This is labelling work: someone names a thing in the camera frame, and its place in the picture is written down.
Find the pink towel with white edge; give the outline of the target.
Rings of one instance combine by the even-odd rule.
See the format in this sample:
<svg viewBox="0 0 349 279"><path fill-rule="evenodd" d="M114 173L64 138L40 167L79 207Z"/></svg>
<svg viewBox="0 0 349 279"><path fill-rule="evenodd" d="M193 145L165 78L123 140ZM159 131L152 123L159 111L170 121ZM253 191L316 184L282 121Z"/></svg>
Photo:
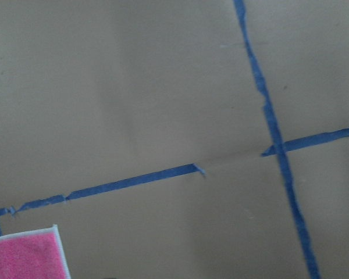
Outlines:
<svg viewBox="0 0 349 279"><path fill-rule="evenodd" d="M0 237L0 279L70 277L56 224Z"/></svg>

